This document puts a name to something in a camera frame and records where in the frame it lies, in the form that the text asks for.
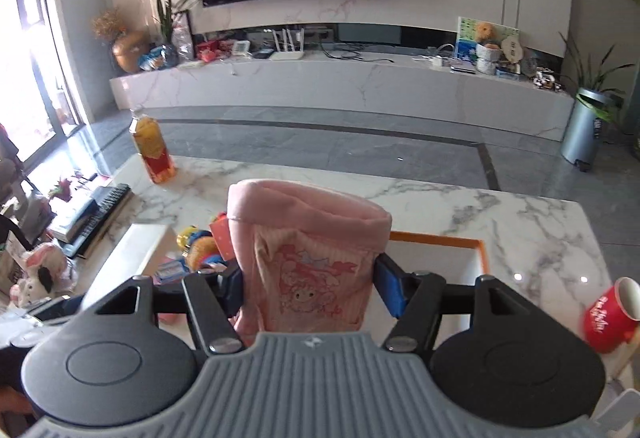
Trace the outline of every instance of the plastic bottle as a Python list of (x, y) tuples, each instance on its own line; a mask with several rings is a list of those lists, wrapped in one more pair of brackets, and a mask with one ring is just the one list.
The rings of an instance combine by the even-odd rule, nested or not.
[(133, 120), (129, 132), (145, 163), (151, 181), (164, 183), (175, 176), (174, 161), (166, 149), (158, 122), (144, 114), (142, 107), (131, 110)]

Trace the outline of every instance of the plush bunny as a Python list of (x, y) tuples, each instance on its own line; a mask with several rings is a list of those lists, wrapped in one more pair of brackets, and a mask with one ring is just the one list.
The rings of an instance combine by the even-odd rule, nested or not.
[(20, 279), (9, 291), (12, 302), (23, 307), (47, 297), (66, 270), (66, 257), (53, 243), (42, 243), (22, 255), (27, 277)]
[[(45, 282), (47, 281), (46, 275), (43, 276)], [(27, 277), (20, 279), (9, 290), (11, 301), (18, 307), (22, 308), (27, 304), (44, 299), (50, 294), (51, 290), (47, 290), (47, 287), (38, 277)]]

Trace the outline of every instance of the floor tile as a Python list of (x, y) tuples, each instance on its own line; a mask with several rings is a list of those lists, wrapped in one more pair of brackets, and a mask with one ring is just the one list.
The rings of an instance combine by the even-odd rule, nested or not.
[(107, 176), (113, 176), (129, 157), (137, 152), (131, 136), (128, 132), (125, 132), (107, 145), (99, 154), (95, 155), (94, 159), (99, 172)]
[(640, 246), (628, 244), (601, 244), (604, 260), (611, 280), (630, 277), (640, 282)]
[(150, 108), (146, 112), (159, 119), (225, 119), (309, 123), (314, 125), (362, 127), (384, 131), (409, 132), (458, 140), (482, 141), (480, 128), (440, 120), (380, 113), (361, 113), (334, 109), (262, 106), (207, 106)]
[(130, 111), (112, 111), (91, 125), (85, 125), (73, 138), (82, 138), (94, 153), (120, 135), (131, 124)]
[(580, 203), (601, 243), (640, 242), (640, 163), (620, 146), (603, 145), (582, 173), (560, 156), (488, 146), (502, 190)]
[[(254, 125), (161, 123), (170, 153), (487, 188), (473, 147), (391, 136)], [(121, 142), (108, 163), (127, 153)]]
[(499, 131), (498, 129), (489, 129), (488, 127), (479, 127), (478, 129), (482, 135), (482, 140), (487, 144), (548, 154), (550, 156), (555, 156), (560, 150), (561, 143), (553, 140), (526, 134)]
[(474, 147), (350, 134), (332, 150), (329, 170), (487, 188)]

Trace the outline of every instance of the cartoon print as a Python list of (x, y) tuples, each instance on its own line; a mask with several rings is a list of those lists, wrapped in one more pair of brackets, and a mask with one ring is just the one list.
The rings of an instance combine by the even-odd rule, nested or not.
[(313, 259), (306, 250), (292, 244), (281, 246), (273, 258), (280, 268), (280, 313), (322, 313), (338, 317), (342, 309), (335, 304), (340, 276), (355, 274), (357, 265), (328, 258)]

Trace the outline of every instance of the pink bag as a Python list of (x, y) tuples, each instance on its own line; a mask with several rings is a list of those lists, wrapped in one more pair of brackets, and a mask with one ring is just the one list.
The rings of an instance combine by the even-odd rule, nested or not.
[(227, 217), (244, 276), (236, 331), (346, 332), (360, 328), (373, 261), (391, 216), (356, 196), (302, 183), (244, 180), (229, 188)]

